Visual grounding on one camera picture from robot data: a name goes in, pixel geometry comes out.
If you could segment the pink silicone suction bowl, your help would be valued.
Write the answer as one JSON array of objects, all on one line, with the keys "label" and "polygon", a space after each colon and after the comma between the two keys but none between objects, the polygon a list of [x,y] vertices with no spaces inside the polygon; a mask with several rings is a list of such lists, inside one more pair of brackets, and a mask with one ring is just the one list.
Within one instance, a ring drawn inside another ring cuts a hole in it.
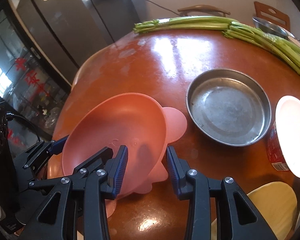
[{"label": "pink silicone suction bowl", "polygon": [[104,147],[117,153],[125,145],[128,163],[118,198],[147,194],[154,183],[168,179],[162,159],[186,129],[186,117],[176,108],[162,107],[145,94],[116,95],[93,108],[70,133],[62,152],[63,174],[71,175]]}]

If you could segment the red paper noodle bowl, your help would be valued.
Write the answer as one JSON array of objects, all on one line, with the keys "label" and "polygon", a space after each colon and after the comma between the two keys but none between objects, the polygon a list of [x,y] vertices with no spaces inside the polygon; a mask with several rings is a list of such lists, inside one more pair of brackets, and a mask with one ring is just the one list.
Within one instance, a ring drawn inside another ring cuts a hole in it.
[{"label": "red paper noodle bowl", "polygon": [[275,170],[300,178],[300,100],[294,96],[283,96],[277,103],[267,156]]}]

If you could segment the shallow steel plate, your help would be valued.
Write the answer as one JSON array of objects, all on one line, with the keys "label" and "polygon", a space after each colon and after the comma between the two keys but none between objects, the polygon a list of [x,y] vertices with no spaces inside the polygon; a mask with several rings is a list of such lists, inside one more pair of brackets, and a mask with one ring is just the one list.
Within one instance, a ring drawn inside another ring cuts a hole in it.
[{"label": "shallow steel plate", "polygon": [[264,89],[232,69],[198,75],[187,89],[186,107],[206,136],[227,146],[250,146],[266,135],[271,124],[271,104]]}]

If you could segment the grey refrigerator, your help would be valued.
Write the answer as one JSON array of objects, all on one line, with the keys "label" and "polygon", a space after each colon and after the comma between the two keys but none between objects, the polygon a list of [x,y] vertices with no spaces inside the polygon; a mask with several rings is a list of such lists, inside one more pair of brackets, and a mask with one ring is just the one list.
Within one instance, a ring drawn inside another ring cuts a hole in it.
[{"label": "grey refrigerator", "polygon": [[94,53],[131,32],[130,0],[11,0],[57,73],[72,84]]}]

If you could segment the long celery bunch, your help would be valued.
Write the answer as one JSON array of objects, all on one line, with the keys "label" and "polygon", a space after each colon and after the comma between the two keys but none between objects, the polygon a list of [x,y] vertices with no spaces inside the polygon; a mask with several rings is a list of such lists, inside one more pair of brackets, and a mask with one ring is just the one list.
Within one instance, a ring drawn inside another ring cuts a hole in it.
[{"label": "long celery bunch", "polygon": [[238,20],[220,16],[184,16],[136,23],[133,31],[136,34],[144,34],[173,29],[226,30],[232,22]]}]

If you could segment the wrapped celery bunch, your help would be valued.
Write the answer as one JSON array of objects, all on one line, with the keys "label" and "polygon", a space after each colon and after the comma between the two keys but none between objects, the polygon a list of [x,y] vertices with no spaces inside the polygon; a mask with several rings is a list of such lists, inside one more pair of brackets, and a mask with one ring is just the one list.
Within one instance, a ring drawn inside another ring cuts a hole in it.
[{"label": "wrapped celery bunch", "polygon": [[300,76],[300,47],[293,42],[239,22],[231,22],[223,34],[227,38],[240,39],[271,52]]}]

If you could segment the steel bowl at back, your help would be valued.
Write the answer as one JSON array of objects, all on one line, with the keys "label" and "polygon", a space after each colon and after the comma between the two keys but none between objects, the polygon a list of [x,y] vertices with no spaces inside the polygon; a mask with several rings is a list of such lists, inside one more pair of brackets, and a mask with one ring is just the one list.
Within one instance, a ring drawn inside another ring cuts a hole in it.
[{"label": "steel bowl at back", "polygon": [[292,33],[287,31],[283,27],[259,17],[253,17],[253,23],[256,28],[261,29],[265,33],[276,35],[285,39],[289,37],[293,37],[293,38],[295,37]]}]

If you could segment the wooden slat-back chair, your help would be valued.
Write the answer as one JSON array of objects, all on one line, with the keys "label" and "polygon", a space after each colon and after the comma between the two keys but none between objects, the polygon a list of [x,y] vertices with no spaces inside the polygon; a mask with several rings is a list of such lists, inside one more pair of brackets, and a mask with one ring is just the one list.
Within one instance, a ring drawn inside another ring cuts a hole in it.
[{"label": "wooden slat-back chair", "polygon": [[258,1],[254,2],[256,16],[290,31],[290,18],[284,12]]}]

